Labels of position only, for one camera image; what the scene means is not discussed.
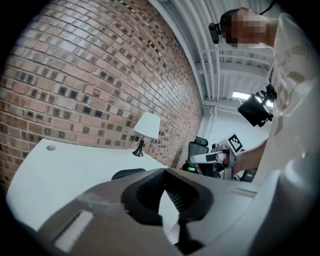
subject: table lamp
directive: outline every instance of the table lamp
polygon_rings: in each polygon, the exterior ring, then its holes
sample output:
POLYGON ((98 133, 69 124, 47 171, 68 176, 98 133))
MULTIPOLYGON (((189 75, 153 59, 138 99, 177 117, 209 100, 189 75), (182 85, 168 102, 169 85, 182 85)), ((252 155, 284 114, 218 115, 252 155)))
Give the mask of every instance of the table lamp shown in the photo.
POLYGON ((135 127, 133 128, 133 130, 143 135, 143 137, 140 140, 138 148, 135 151, 133 151, 132 154, 134 154, 136 157, 143 157, 144 154, 142 153, 142 147, 145 142, 145 136, 158 139, 159 128, 160 117, 149 112, 144 112, 140 120, 136 123, 135 127))

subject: white shirt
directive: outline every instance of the white shirt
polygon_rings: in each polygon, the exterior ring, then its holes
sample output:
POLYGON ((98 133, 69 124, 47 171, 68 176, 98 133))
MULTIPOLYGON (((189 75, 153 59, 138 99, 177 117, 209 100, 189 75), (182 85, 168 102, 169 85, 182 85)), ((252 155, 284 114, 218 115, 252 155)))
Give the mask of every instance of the white shirt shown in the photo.
POLYGON ((253 182, 320 149, 319 56, 304 31, 287 13, 278 19, 271 85, 277 93, 274 117, 253 182))

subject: black camera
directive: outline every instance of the black camera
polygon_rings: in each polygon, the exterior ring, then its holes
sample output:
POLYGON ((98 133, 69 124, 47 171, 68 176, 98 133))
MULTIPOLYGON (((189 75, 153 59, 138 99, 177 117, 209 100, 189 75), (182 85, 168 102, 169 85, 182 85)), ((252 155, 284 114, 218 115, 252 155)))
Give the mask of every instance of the black camera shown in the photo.
POLYGON ((210 23, 209 31, 210 31, 210 35, 213 43, 216 45, 219 44, 219 35, 221 35, 219 24, 210 23))
POLYGON ((251 96, 238 108, 238 112, 249 121, 249 123, 255 127, 258 125, 262 127, 265 123, 274 117, 265 107, 267 101, 271 103, 275 102, 277 93, 271 84, 266 86, 266 91, 261 90, 251 96))

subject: white lampshade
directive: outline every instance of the white lampshade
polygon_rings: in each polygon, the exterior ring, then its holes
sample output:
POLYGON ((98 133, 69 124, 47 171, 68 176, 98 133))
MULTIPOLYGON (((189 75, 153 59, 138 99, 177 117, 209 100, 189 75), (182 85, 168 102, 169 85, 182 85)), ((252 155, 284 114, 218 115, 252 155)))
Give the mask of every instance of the white lampshade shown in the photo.
POLYGON ((149 112, 144 112, 133 129, 144 136, 158 139, 159 128, 160 117, 149 112))

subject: desk grommet hole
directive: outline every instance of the desk grommet hole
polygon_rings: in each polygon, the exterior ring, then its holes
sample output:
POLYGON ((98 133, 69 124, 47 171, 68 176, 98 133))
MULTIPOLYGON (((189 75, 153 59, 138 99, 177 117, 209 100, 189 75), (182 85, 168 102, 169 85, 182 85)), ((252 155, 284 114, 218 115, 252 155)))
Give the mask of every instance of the desk grommet hole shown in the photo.
POLYGON ((56 150, 57 148, 54 145, 49 145, 49 146, 46 146, 46 149, 49 151, 53 151, 53 150, 56 150))

